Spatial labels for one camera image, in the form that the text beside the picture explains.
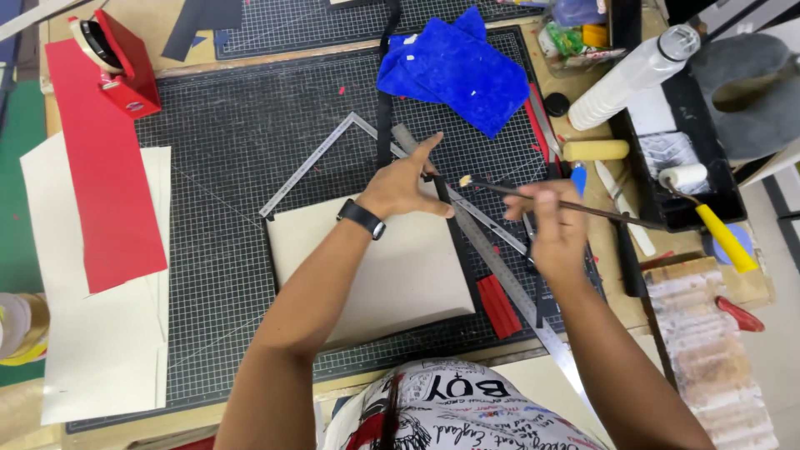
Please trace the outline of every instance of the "yellow sponge roller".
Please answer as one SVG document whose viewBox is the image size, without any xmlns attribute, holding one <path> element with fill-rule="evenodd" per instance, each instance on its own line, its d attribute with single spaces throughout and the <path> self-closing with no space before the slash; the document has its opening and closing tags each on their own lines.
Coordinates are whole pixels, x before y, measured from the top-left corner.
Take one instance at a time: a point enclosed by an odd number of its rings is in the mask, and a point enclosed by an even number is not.
<svg viewBox="0 0 800 450">
<path fill-rule="evenodd" d="M 607 161 L 625 158 L 629 150 L 627 141 L 615 139 L 569 142 L 564 144 L 562 153 L 567 161 Z"/>
</svg>

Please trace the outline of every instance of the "white t-shirt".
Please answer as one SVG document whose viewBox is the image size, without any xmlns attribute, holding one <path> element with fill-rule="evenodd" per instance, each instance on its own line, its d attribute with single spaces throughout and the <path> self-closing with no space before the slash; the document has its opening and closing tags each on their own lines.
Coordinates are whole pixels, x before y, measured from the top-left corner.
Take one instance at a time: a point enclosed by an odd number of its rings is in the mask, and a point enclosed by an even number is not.
<svg viewBox="0 0 800 450">
<path fill-rule="evenodd" d="M 376 448 L 392 379 L 399 379 L 396 450 L 604 449 L 497 372 L 456 359 L 405 364 L 372 383 L 333 418 L 325 449 Z"/>
</svg>

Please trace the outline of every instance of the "wrist watch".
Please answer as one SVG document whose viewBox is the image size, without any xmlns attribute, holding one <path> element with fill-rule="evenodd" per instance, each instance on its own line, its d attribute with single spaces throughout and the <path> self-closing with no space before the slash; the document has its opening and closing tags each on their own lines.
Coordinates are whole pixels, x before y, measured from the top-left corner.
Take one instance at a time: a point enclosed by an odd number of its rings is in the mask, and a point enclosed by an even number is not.
<svg viewBox="0 0 800 450">
<path fill-rule="evenodd" d="M 336 215 L 336 220 L 342 219 L 350 219 L 366 228 L 367 231 L 372 233 L 373 241 L 380 239 L 386 229 L 386 224 L 383 221 L 365 208 L 357 205 L 353 199 L 347 199 L 345 206 Z"/>
</svg>

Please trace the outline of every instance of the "white bottle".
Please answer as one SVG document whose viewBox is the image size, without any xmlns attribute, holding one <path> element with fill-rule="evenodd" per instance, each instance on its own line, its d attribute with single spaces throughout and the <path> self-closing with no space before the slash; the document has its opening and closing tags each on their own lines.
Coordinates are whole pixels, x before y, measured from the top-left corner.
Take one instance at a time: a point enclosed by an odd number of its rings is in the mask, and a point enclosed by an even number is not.
<svg viewBox="0 0 800 450">
<path fill-rule="evenodd" d="M 584 131 L 610 119 L 636 91 L 657 86 L 685 65 L 700 48 L 700 35 L 688 25 L 670 27 L 639 44 L 570 108 L 570 122 Z"/>
</svg>

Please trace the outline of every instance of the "black cutting mat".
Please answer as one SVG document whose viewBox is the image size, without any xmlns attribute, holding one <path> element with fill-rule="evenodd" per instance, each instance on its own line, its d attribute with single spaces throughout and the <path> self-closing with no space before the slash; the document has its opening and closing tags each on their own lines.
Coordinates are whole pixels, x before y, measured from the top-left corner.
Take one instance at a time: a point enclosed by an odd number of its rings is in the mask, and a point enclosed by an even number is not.
<svg viewBox="0 0 800 450">
<path fill-rule="evenodd" d="M 534 79 L 518 27 L 491 30 L 488 42 Z M 163 111 L 137 121 L 137 131 L 143 147 L 172 146 L 168 407 L 73 422 L 67 424 L 67 432 L 227 398 L 239 361 L 274 298 L 258 211 L 351 111 L 376 123 L 377 72 L 377 50 L 370 49 L 158 81 Z M 453 186 L 467 173 L 514 184 L 545 176 L 545 162 L 531 148 L 537 141 L 524 108 L 493 141 L 444 105 L 397 99 L 395 122 L 405 123 L 418 140 L 444 131 L 431 159 Z M 274 212 L 362 191 L 375 171 L 375 146 L 365 131 L 351 126 Z M 505 208 L 497 195 L 459 190 L 525 242 L 521 223 L 502 219 Z M 487 236 L 534 297 L 535 279 L 525 271 L 522 256 L 495 234 Z M 476 278 L 489 274 L 471 248 L 469 258 Z M 591 259 L 587 273 L 599 289 Z M 525 330 L 498 341 L 479 308 L 474 315 L 319 356 L 314 380 L 533 338 L 522 322 Z M 559 316 L 548 322 L 555 331 L 563 331 Z"/>
<path fill-rule="evenodd" d="M 432 17 L 452 22 L 472 5 L 486 22 L 537 15 L 541 8 L 501 5 L 495 0 L 401 0 L 403 16 L 397 34 L 420 31 Z M 216 30 L 217 60 L 248 58 L 369 41 L 381 37 L 389 9 L 383 2 L 328 10 L 325 0 L 243 0 L 242 28 Z"/>
</svg>

